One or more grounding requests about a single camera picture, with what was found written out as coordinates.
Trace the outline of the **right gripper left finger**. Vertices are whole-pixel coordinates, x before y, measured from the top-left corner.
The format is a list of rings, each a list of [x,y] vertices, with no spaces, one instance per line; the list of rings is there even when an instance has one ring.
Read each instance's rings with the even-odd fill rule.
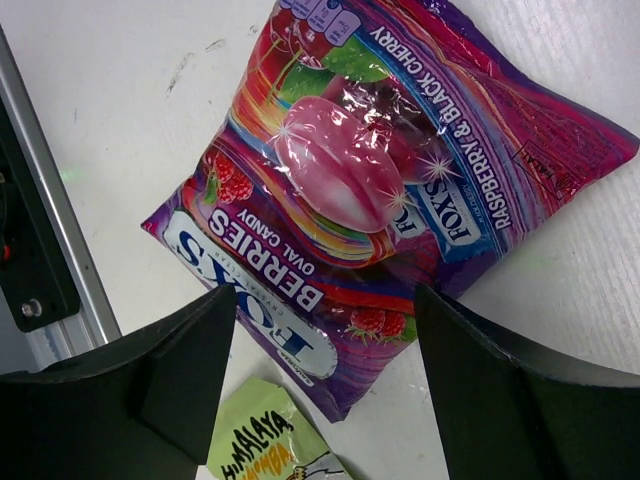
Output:
[[[236,318],[218,287],[116,341],[1,378],[5,479],[192,479],[205,464]]]

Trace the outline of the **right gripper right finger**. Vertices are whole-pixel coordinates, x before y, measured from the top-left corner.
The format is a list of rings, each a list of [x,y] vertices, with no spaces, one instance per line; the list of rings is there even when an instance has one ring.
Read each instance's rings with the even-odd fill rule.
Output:
[[[636,479],[639,378],[420,285],[421,355],[452,479]]]

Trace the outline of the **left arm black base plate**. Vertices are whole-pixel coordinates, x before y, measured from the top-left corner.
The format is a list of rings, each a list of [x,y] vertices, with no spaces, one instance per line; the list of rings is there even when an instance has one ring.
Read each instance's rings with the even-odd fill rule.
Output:
[[[23,332],[80,309],[78,290],[5,108],[1,109],[1,290]]]

